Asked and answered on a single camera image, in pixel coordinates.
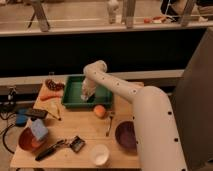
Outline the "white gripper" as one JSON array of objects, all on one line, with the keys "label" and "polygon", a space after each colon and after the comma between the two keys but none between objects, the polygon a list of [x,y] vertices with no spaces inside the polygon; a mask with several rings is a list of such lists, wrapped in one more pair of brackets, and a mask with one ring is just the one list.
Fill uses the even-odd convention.
[{"label": "white gripper", "polygon": [[85,78],[82,82],[82,99],[89,99],[95,94],[95,90],[97,88],[97,84],[88,78]]}]

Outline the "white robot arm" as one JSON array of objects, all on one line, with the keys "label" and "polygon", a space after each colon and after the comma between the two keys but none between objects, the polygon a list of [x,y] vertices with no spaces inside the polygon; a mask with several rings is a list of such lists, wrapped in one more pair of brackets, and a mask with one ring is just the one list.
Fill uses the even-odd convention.
[{"label": "white robot arm", "polygon": [[188,171],[171,102],[164,91],[108,74],[103,60],[86,65],[83,73],[84,96],[90,97],[102,85],[132,104],[142,171]]}]

